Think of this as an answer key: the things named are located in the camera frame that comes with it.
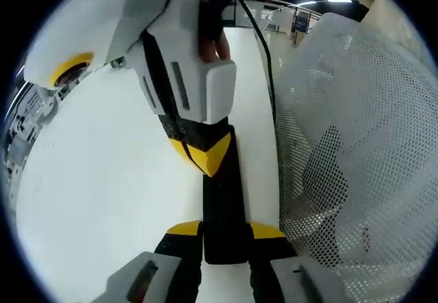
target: finger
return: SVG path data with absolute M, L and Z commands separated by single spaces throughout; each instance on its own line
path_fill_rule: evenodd
M 218 56 L 221 60 L 231 59 L 230 46 L 228 44 L 228 40 L 224 32 L 220 34 L 219 39 L 217 39 L 217 41 L 214 42 L 214 45 L 216 48 L 216 52 L 218 53 Z
M 212 63 L 218 59 L 214 42 L 205 38 L 198 39 L 198 52 L 200 59 L 206 64 Z

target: ceiling light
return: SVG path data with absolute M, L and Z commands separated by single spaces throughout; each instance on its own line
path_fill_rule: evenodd
M 352 3 L 351 0 L 327 0 L 330 3 Z
M 25 69 L 25 65 L 22 65 L 20 70 L 18 71 L 18 73 L 15 75 L 15 77 L 19 76 L 20 73 L 23 71 L 23 69 Z
M 316 3 L 316 1 L 308 1 L 308 2 L 299 3 L 299 4 L 297 4 L 297 6 L 300 7 L 302 5 L 309 5 L 309 4 L 315 4 L 315 3 Z

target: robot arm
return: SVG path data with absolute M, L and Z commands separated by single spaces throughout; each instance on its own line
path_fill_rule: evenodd
M 85 69 L 123 56 L 167 0 L 65 0 L 38 32 L 26 81 L 55 90 Z
M 248 247 L 255 303 L 351 303 L 330 270 L 291 248 L 277 229 L 251 223 Z M 168 230 L 154 253 L 144 252 L 108 278 L 92 303 L 195 303 L 201 283 L 203 229 L 200 222 Z

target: white mesh net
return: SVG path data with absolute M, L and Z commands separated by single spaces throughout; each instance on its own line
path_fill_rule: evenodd
M 355 302 L 396 302 L 438 236 L 438 83 L 325 14 L 276 81 L 280 225 Z

